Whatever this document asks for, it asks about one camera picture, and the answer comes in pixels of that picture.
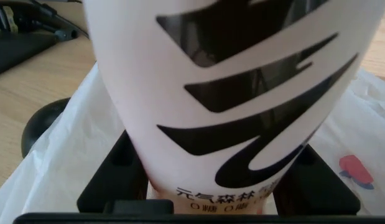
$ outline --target black object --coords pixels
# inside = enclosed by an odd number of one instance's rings
[[[289,217],[275,215],[94,215],[77,213],[30,213],[18,217],[14,224],[254,224],[254,223],[321,223],[321,224],[380,224],[385,217]]]
[[[123,132],[98,168],[77,205],[81,212],[103,213],[116,200],[144,200],[148,178],[127,132]]]
[[[51,126],[57,117],[64,111],[69,98],[57,100],[42,107],[30,118],[24,128],[21,139],[22,157],[28,155],[36,140]]]
[[[53,121],[63,110],[58,106],[65,107],[67,100],[45,106],[56,109],[42,108],[30,123],[41,132],[44,128],[39,125],[44,122],[36,121],[47,117]],[[145,200],[147,181],[127,132],[123,132],[80,195],[77,205],[82,213],[29,213],[14,223],[385,223],[385,217],[354,216],[359,200],[310,146],[274,190],[279,216],[172,215],[171,201]]]
[[[280,215],[355,215],[361,202],[308,145],[274,190]]]
[[[55,45],[56,37],[45,34],[0,32],[0,73]]]
[[[62,39],[59,41],[74,39],[78,32],[88,37],[88,34],[74,23],[66,20],[57,14],[57,11],[47,4],[40,4],[30,0],[31,4],[25,2],[0,1],[0,29],[4,32],[28,33],[39,29],[49,31],[55,35],[56,31],[73,31],[73,38]]]
[[[23,156],[65,109],[68,100],[44,106],[31,117],[22,135]],[[147,183],[129,136],[123,132],[80,195],[79,211],[108,213],[126,206],[122,201],[144,200]],[[356,196],[309,145],[275,188],[274,198],[279,215],[354,215],[360,209]]]

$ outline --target black graphic design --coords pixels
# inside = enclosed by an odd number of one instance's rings
[[[296,54],[253,70],[215,81],[185,85],[185,89],[212,112],[223,112],[245,103],[296,76],[312,65],[307,62],[296,66],[326,46],[337,34],[322,40]]]
[[[271,110],[237,121],[202,128],[179,129],[159,125],[158,128],[181,148],[196,156],[226,149],[257,137],[221,166],[215,180],[218,185],[232,189],[258,184],[281,171],[304,148],[304,145],[261,170],[250,170],[250,161],[319,100],[348,70],[357,56],[358,54],[354,55],[344,66],[317,86]]]
[[[156,20],[200,67],[210,67],[278,33],[327,0],[220,0]]]

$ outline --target black cable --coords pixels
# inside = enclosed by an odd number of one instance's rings
[[[55,18],[57,18],[58,20],[62,21],[63,23],[67,24],[68,26],[71,26],[72,28],[74,28],[77,32],[81,33],[82,35],[84,35],[85,37],[87,37],[87,39],[89,39],[88,37],[88,34],[86,31],[84,31],[83,29],[81,29],[80,27],[76,26],[74,23],[72,23],[71,21],[67,20],[66,18],[60,16],[60,15],[56,15]]]
[[[68,2],[75,2],[75,3],[80,3],[80,4],[82,4],[82,1],[81,1],[81,0],[68,0]]]
[[[81,33],[82,35],[84,35],[85,37],[87,37],[89,39],[86,31],[84,31],[82,28],[78,27],[76,24],[72,23],[71,21],[67,20],[66,18],[58,15],[57,11],[55,9],[53,9],[52,7],[50,7],[49,5],[41,4],[41,3],[37,2],[36,0],[29,0],[29,1],[33,5],[37,6],[41,13],[44,13],[45,15],[47,15],[51,18],[56,18],[56,19],[60,20],[61,22],[70,26],[72,29],[75,29],[76,31],[78,31],[79,33]],[[68,0],[68,2],[81,3],[81,1],[79,1],[79,0]]]

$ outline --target bottle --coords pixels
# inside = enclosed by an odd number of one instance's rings
[[[84,1],[100,73],[158,197],[253,214],[353,78],[382,1]]]

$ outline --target black holder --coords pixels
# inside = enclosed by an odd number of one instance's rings
[[[28,213],[14,223],[385,223],[356,216],[359,200],[310,146],[274,190],[278,216],[174,215],[170,200],[145,200],[147,183],[123,132],[77,200],[81,213]]]

